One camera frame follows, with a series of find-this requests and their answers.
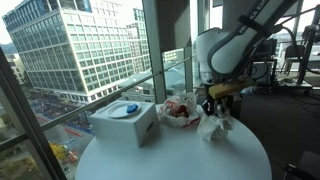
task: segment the blue object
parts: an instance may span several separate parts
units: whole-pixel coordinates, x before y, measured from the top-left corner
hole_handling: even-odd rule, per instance
[[[127,113],[131,114],[133,112],[136,112],[138,110],[138,105],[137,104],[132,104],[127,106]]]

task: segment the floor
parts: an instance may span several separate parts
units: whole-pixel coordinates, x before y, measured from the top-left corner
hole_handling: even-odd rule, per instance
[[[307,77],[320,82],[320,76]],[[312,92],[261,89],[242,98],[239,120],[265,147],[274,180],[282,179],[285,164],[297,165],[304,151],[320,154],[320,91]]]

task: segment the tissue box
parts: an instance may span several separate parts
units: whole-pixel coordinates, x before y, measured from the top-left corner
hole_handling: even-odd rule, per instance
[[[138,110],[127,113],[127,106],[137,104]],[[153,103],[115,101],[90,116],[98,140],[110,140],[136,147],[142,146],[159,128]]]

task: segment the white crumpled bag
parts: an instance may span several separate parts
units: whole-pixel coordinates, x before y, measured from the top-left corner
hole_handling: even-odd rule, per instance
[[[201,117],[197,133],[208,141],[225,138],[228,131],[233,129],[231,118],[229,111],[225,112],[223,117],[204,114]]]
[[[177,110],[184,106],[182,113]],[[182,93],[165,100],[158,112],[159,121],[169,127],[186,127],[200,119],[194,93]]]

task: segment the black chair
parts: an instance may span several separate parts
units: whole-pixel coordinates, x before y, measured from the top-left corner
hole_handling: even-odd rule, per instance
[[[297,45],[297,47],[298,47],[299,55],[301,56],[301,59],[302,59],[305,52],[305,47],[303,45]],[[288,74],[287,74],[288,76],[292,67],[292,63],[299,63],[299,62],[300,61],[298,59],[298,55],[296,53],[295,47],[293,45],[288,46],[284,55],[284,63],[281,68],[281,73],[283,68],[286,66],[285,70],[288,71]]]
[[[288,164],[283,180],[319,180],[320,155],[305,151],[297,167]]]

